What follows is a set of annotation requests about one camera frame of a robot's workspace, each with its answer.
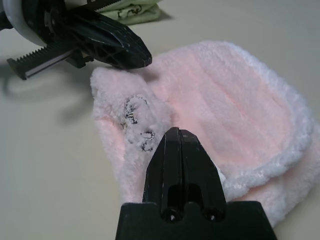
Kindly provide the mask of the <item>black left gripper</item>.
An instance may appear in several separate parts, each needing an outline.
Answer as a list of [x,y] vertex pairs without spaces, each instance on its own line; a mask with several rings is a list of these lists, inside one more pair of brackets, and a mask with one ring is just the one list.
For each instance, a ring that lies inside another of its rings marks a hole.
[[98,15],[97,27],[72,31],[81,13],[115,4],[114,0],[8,0],[6,28],[16,30],[39,49],[7,62],[22,80],[67,61],[83,68],[94,59],[115,68],[144,68],[152,55],[128,26]]

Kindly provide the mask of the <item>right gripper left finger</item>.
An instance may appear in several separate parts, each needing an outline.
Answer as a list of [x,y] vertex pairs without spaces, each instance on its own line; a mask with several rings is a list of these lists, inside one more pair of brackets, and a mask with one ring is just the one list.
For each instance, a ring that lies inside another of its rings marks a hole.
[[177,127],[163,135],[148,164],[142,201],[155,203],[161,215],[183,214],[181,137]]

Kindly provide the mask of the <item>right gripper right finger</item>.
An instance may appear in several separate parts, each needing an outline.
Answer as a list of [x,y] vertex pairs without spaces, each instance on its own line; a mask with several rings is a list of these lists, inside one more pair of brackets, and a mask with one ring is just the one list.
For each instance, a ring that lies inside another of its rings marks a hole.
[[185,201],[196,203],[203,215],[224,215],[226,199],[218,169],[188,130],[180,131]]

